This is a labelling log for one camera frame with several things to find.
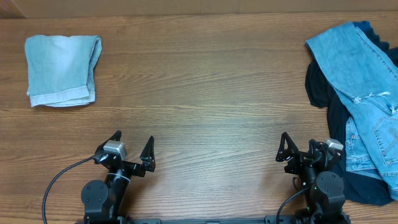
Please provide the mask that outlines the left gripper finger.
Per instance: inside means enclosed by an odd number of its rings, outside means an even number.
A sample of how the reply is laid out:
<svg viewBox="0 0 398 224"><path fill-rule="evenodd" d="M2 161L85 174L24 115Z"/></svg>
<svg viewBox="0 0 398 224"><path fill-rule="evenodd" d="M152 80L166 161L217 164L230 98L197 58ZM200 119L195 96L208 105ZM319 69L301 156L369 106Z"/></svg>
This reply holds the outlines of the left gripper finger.
<svg viewBox="0 0 398 224"><path fill-rule="evenodd" d="M105 140L105 142L103 142L102 144L100 144L95 152L99 152L103 150L104 145L108 142L108 141L120 141L122 136L122 132L120 130L117 130L109 139Z"/></svg>
<svg viewBox="0 0 398 224"><path fill-rule="evenodd" d="M155 171L155 155L154 155L154 137L151 136L147 141L141 155L140 159L144 169L149 172Z"/></svg>

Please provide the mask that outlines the blue denim jeans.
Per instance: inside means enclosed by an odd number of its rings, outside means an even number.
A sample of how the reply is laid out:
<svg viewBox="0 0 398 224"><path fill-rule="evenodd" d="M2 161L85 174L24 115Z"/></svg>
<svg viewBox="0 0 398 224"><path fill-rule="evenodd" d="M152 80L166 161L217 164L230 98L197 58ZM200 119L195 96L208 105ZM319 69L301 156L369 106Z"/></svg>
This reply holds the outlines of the blue denim jeans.
<svg viewBox="0 0 398 224"><path fill-rule="evenodd" d="M354 25L333 27L306 42L350 113L346 171L383 180L397 199L397 62Z"/></svg>

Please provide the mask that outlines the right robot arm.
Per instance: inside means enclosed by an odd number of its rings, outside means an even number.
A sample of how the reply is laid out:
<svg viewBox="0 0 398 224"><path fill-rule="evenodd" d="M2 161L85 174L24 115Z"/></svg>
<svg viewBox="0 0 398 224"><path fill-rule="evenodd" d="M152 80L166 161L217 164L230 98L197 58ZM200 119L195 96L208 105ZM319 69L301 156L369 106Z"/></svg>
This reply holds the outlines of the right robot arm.
<svg viewBox="0 0 398 224"><path fill-rule="evenodd" d="M331 168L337 165L343 153L343 145L335 139L308 142L308 151L300 151L287 132L282 133L275 160L287 162L284 171L293 174L296 193L279 207L276 223L350 223L343 212L346 198L343 178ZM282 209L293 199L303 195L306 207L294 215L281 217Z"/></svg>

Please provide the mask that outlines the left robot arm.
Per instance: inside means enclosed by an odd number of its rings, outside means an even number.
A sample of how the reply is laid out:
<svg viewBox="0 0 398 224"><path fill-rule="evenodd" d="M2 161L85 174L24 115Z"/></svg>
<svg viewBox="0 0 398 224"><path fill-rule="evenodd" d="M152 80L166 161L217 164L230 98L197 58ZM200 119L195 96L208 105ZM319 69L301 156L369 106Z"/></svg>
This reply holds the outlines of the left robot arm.
<svg viewBox="0 0 398 224"><path fill-rule="evenodd" d="M121 131L116 131L100 144L93 155L95 164L107 168L104 181L92 180L81 191L85 207L84 223L132 223L119 210L131 177L144 177L146 172L155 171L154 137L150 137L141 152L141 163L126 160L127 151L121 142Z"/></svg>

